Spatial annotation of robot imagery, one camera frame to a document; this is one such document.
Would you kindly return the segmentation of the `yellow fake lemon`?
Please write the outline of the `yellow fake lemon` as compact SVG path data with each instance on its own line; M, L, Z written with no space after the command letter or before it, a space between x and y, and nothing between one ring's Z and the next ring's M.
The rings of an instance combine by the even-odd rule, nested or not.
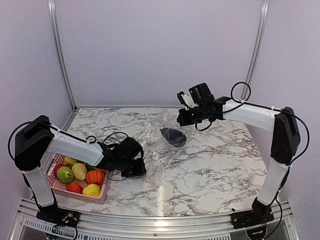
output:
M101 188L99 185L91 183L82 190L82 194L85 196L98 198L101 194Z

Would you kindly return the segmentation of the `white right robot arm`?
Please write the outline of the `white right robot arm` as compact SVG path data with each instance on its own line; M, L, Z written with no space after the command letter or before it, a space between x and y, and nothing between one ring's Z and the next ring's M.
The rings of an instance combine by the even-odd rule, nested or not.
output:
M180 91L177 98L183 106L178 112L180 126L204 121L229 121L248 127L263 162L267 175L256 197L259 204L248 212L247 219L258 224L267 216L265 206L270 205L284 184L301 143L297 117L292 107L277 108L236 99L234 93L216 98L206 83L191 87L188 93Z

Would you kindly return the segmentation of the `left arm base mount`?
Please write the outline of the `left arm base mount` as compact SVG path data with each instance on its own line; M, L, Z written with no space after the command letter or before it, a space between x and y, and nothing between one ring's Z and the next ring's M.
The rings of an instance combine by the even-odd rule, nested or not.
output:
M78 211L63 208L39 210L36 217L40 220L58 226L75 228L78 225L80 213Z

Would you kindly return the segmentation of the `clear zip top bag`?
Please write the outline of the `clear zip top bag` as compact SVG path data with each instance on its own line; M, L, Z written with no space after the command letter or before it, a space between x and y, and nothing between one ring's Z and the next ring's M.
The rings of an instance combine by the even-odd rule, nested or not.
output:
M180 126L177 118L169 111L161 110L137 135L137 140L144 151L143 159L146 174L143 178L155 188L163 184L166 171L172 160L184 150L195 131L192 126ZM183 132L186 135L185 145L174 147L169 144L161 134L160 129L162 128L171 128Z

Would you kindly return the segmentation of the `light green fake pear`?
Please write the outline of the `light green fake pear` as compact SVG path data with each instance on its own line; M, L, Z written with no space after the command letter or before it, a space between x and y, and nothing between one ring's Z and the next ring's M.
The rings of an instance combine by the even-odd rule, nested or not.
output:
M69 184L74 180L74 173L73 171L67 167L62 166L56 172L58 180L63 184Z

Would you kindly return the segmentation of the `orange fake fruit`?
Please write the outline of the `orange fake fruit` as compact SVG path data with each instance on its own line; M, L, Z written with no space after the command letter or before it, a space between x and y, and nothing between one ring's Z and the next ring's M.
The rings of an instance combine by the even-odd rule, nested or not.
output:
M88 184L102 186L105 181L105 174L100 170L91 170L86 174L85 180Z

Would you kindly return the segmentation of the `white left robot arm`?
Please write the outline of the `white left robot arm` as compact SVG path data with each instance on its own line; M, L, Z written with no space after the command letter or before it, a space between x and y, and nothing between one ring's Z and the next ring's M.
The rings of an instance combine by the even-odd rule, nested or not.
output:
M146 174L144 150L134 138L127 136L113 144L81 139L51 124L45 115L17 126L8 143L14 144L9 156L22 172L36 203L53 223L60 222L64 215L40 169L44 155L70 157L108 172L118 171L126 178Z

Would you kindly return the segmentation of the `red fake apple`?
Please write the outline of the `red fake apple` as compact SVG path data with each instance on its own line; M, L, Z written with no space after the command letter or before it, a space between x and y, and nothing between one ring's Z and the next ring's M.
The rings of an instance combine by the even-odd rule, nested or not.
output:
M54 168L53 174L54 174L54 177L55 177L56 179L58 179L58 170L59 170L61 167L65 167L65 165L61 163L61 164L56 165L55 168Z

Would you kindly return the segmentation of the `beige fake bread ball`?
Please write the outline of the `beige fake bread ball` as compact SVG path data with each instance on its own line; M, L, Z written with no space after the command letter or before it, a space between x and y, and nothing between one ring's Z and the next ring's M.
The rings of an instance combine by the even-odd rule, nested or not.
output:
M78 181L85 181L87 175L87 168L81 163L75 163L71 168L74 178Z

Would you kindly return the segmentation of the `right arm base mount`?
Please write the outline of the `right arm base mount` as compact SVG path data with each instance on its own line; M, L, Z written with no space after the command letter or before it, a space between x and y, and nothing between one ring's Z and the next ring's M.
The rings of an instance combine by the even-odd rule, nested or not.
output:
M273 221L275 218L273 212L260 215L258 213L254 213L252 210L247 210L233 212L230 216L230 219L233 228L236 230L266 224L267 222Z

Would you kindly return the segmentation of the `green orange fake mango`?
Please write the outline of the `green orange fake mango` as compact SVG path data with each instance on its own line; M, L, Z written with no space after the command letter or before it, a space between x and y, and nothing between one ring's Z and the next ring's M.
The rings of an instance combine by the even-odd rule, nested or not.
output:
M86 169L87 169L88 172L97 170L97 171L102 172L103 174L106 174L106 173L107 173L107 170L97 168L97 167L92 166L92 165L89 165L89 164L87 164L87 163L85 164L85 167L86 167Z

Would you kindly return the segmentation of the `red orange fake tomato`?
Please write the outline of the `red orange fake tomato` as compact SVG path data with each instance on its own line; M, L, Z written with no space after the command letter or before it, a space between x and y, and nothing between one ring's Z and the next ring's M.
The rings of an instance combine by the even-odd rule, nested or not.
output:
M81 187L81 185L79 185L78 183L71 181L70 183L67 183L65 185L65 188L67 191L72 192L72 193L76 193L76 194L82 194L83 193L83 188Z

